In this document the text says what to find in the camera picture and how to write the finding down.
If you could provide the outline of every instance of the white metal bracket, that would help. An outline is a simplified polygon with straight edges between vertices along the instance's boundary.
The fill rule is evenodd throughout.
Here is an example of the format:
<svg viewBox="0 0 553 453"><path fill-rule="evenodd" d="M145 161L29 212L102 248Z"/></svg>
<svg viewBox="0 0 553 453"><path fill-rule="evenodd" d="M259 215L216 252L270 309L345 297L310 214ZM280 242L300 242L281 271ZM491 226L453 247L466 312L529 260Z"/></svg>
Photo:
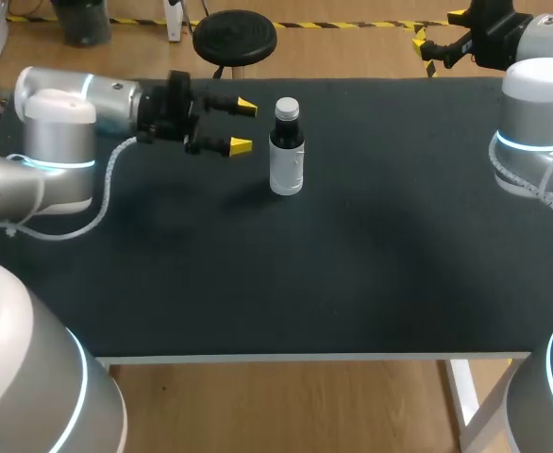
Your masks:
<svg viewBox="0 0 553 453"><path fill-rule="evenodd" d="M181 2L174 6L170 5L169 0L163 0L165 9L165 21L167 23L167 39L169 42L180 42L182 40L182 20L184 13Z"/></svg>

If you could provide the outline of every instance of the white label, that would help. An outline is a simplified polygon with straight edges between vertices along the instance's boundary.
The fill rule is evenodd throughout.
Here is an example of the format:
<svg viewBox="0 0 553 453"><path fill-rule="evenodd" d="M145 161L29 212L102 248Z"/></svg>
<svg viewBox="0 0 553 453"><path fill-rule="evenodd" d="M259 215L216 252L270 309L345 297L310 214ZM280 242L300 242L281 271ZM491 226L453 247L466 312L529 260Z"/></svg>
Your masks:
<svg viewBox="0 0 553 453"><path fill-rule="evenodd" d="M270 180L277 193L291 194L299 191L304 182L303 143L294 149L282 149L270 142Z"/></svg>

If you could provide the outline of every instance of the white cable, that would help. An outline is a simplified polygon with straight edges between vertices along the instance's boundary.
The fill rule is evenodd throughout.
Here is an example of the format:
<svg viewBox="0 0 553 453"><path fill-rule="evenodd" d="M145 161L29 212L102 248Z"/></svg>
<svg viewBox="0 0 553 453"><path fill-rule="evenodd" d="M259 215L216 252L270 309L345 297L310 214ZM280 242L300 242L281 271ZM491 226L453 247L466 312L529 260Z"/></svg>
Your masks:
<svg viewBox="0 0 553 453"><path fill-rule="evenodd" d="M6 233L12 237L16 234L17 231L20 231L28 236L31 236L32 238L39 239L41 241L66 241L68 239L73 239L78 236L81 236L82 234L86 234L87 232L91 231L95 227L98 226L105 217L105 214L107 214L107 210L109 209L109 201L110 201L110 182L113 175L113 169L115 167L115 162L119 158L119 156L122 154L122 152L128 148L131 144L134 144L136 142L136 137L131 137L121 144L119 144L110 154L109 157L109 163L107 164L107 171L105 172L105 190L103 192L103 201L100 206L100 211L98 211L98 214L94 219L87 224L86 226L73 231L71 233L66 234L45 234L40 233L39 231L35 231L27 226L21 225L21 223L13 224L11 222L0 222L0 228L5 228Z"/></svg>
<svg viewBox="0 0 553 453"><path fill-rule="evenodd" d="M549 162L549 165L547 165L547 169L543 173L543 177L541 178L541 184L539 184L539 192L545 193L545 190L547 189L547 184L549 184L549 179L551 179L551 176L553 175L553 159L551 162Z"/></svg>
<svg viewBox="0 0 553 453"><path fill-rule="evenodd" d="M494 152L494 148L496 146L497 137L496 134L493 135L493 139L491 140L491 143L488 146L488 156L491 159L491 164L496 169L497 172L499 172L501 175L509 179L514 184L523 187L530 193L532 193L536 198L541 200L543 203L545 203L547 206L553 210L553 198L549 196L546 192L541 192L536 186L533 184L530 184L525 179L522 179L520 176L515 175L514 173L510 172L507 168L505 168L501 162L496 158L496 154Z"/></svg>

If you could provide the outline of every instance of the cable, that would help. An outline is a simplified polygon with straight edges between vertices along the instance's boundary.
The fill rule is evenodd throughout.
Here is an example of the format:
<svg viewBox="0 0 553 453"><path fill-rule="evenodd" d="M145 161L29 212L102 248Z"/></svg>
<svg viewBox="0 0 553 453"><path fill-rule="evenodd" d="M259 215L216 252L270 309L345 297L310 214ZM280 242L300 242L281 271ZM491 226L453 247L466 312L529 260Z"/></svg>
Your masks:
<svg viewBox="0 0 553 453"><path fill-rule="evenodd" d="M43 3L43 0L40 0L38 2L38 5L35 8L33 8L31 11L22 12L20 14L15 14L14 12L12 12L12 9L10 9L10 7L12 6L12 1L13 0L10 0L10 3L8 4L8 14L10 16L22 16L22 17L30 16L31 14L36 13L38 11L38 9L40 9L40 7L42 6L42 3Z"/></svg>
<svg viewBox="0 0 553 453"><path fill-rule="evenodd" d="M551 196L549 196L546 192L540 191L536 186L530 184L528 181L526 181L525 179L522 179L520 176L515 175L514 173L510 172L507 168L505 168L501 164L501 162L499 162L499 160L496 158L496 154L494 152L494 147L496 146L496 142L497 142L497 137L496 137L496 134L494 134L493 139L491 140L491 143L488 146L488 156L491 160L491 164L496 169L496 171L499 172L504 177L506 177L507 179L509 179L514 184L516 184L518 186L521 186L524 189L526 189L527 191L529 191L530 193L532 193L536 198L541 200L541 202L545 203L547 206L549 206L551 208L551 210L553 210L553 198ZM551 173L553 173L553 165L550 165L549 168L552 169ZM545 184L543 184L543 182L546 184L545 177L543 178L542 186L545 185Z"/></svg>
<svg viewBox="0 0 553 453"><path fill-rule="evenodd" d="M39 231L35 231L27 226L22 225L23 221L18 224L13 224L11 222L0 222L0 228L5 228L6 234L8 234L10 237L13 237L17 231L20 231L28 236L31 236L32 238L39 239L40 241L66 241L66 240L81 236L82 234L88 233L89 231L97 227L102 222L102 220L105 218L105 214L107 214L107 210L109 209L110 182L113 176L113 169L115 168L115 162L122 154L122 152L125 149L127 149L130 145L134 144L135 142L136 142L136 137L131 137L123 141L111 152L109 157L109 163L107 164L107 171L105 172L105 190L103 192L103 201L100 206L100 211L98 211L98 214L96 215L96 217L94 217L94 219L86 226L66 234L40 233Z"/></svg>

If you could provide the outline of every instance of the dark liquid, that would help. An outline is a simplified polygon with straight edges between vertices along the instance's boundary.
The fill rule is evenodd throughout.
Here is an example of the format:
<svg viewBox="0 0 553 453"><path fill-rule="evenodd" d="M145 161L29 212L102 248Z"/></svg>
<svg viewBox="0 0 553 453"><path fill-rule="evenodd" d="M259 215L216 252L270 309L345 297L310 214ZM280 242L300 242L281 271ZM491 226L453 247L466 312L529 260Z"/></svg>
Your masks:
<svg viewBox="0 0 553 453"><path fill-rule="evenodd" d="M270 141L280 149L295 149L304 144L304 134L297 120L281 121L276 119L275 128L270 133Z"/></svg>

